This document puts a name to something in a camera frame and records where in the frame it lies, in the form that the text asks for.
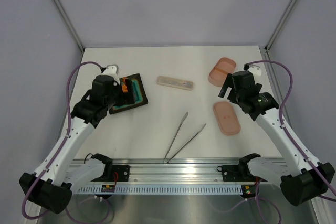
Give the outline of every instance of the metal tongs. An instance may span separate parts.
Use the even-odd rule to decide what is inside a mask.
[[[172,140],[172,142],[170,143],[170,146],[169,146],[169,148],[168,148],[168,151],[167,151],[167,153],[166,153],[166,155],[164,156],[164,158],[163,158],[163,163],[165,163],[165,164],[167,164],[167,163],[169,163],[169,161],[170,160],[172,160],[184,147],[186,147],[187,145],[188,145],[188,143],[190,143],[198,134],[200,134],[200,132],[204,129],[204,127],[206,126],[206,123],[201,127],[201,129],[185,144],[185,145],[183,145],[182,146],[182,148],[180,148],[171,158],[169,158],[168,159],[168,161],[166,162],[165,160],[166,160],[166,158],[167,158],[167,155],[168,155],[168,153],[169,153],[169,151],[170,151],[170,149],[171,149],[171,147],[172,147],[172,145],[173,145],[173,143],[174,143],[174,141],[175,141],[175,139],[176,139],[176,136],[177,136],[177,134],[179,133],[179,131],[180,131],[180,128],[181,128],[181,126],[182,126],[182,124],[183,124],[183,122],[184,122],[184,120],[188,117],[188,115],[189,115],[189,113],[187,112],[187,113],[185,113],[185,115],[183,116],[183,118],[182,118],[182,120],[181,120],[181,122],[180,122],[180,125],[179,125],[179,127],[177,128],[177,131],[176,131],[176,133],[175,133],[175,135],[174,135],[174,138],[173,138],[173,140]]]

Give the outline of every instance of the black cable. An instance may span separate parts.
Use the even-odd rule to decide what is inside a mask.
[[[84,158],[84,164],[85,164],[85,161],[86,161],[86,159],[88,158],[89,155],[93,156],[92,153],[89,153],[88,155],[86,155],[86,157]]]

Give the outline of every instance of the orange item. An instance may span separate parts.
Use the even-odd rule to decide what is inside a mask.
[[[211,84],[222,87],[228,73],[233,73],[236,62],[229,58],[220,58],[214,68],[210,71],[208,80]]]
[[[218,121],[220,131],[227,136],[232,136],[240,132],[240,123],[237,115],[228,102],[217,102],[213,107]]]

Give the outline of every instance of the white tabletop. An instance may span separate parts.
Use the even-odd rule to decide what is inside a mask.
[[[120,77],[140,73],[149,104],[108,115],[87,138],[76,158],[84,158],[88,153],[101,153],[111,158],[163,158],[186,112],[189,116],[168,157],[204,123],[207,124],[205,129],[177,158],[242,157],[253,152],[280,157],[267,134],[237,105],[233,107],[241,124],[240,133],[234,136],[221,133],[213,105],[227,100],[218,97],[220,88],[207,79],[221,57],[236,61],[236,71],[240,71],[245,63],[260,60],[261,54],[257,46],[87,48],[82,62],[96,61],[102,66],[118,64]],[[260,67],[262,75],[256,82],[263,85],[263,92],[272,93],[266,69],[264,65]],[[93,79],[99,74],[94,65],[80,69],[71,108],[91,88]],[[193,81],[194,90],[157,85],[158,76]]]

